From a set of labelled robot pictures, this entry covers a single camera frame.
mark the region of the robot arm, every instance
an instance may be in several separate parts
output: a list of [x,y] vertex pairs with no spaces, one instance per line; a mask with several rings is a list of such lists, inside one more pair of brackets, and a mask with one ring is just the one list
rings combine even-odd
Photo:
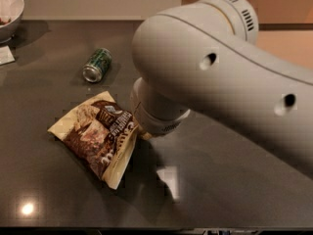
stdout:
[[246,0],[201,0],[145,20],[133,39],[132,111],[164,135],[193,110],[313,171],[313,72],[255,47],[257,31]]

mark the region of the dark tabletop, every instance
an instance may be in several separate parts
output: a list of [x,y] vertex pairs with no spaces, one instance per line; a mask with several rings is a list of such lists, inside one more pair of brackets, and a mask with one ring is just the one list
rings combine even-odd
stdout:
[[[138,140],[117,190],[47,132],[105,90],[129,110],[139,24],[22,22],[9,42],[16,61],[0,66],[0,226],[312,227],[312,179],[200,114],[165,137]],[[112,67],[91,84],[82,67],[100,47],[112,52]]]

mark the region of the bowl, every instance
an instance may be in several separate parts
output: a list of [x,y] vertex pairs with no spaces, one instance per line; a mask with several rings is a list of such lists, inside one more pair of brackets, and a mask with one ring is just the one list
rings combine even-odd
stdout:
[[0,0],[0,43],[12,38],[21,22],[23,9],[23,0]]

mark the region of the brown snack bag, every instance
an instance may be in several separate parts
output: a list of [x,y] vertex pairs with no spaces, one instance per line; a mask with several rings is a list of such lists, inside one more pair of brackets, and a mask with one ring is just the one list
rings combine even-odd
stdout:
[[100,93],[52,125],[64,142],[110,188],[117,189],[137,139],[137,121],[108,91]]

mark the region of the soda can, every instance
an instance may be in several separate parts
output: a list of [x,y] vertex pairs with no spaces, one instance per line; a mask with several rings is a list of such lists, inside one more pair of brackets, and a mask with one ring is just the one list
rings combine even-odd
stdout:
[[108,71],[112,61],[112,55],[105,48],[97,49],[83,68],[83,76],[89,82],[99,82]]

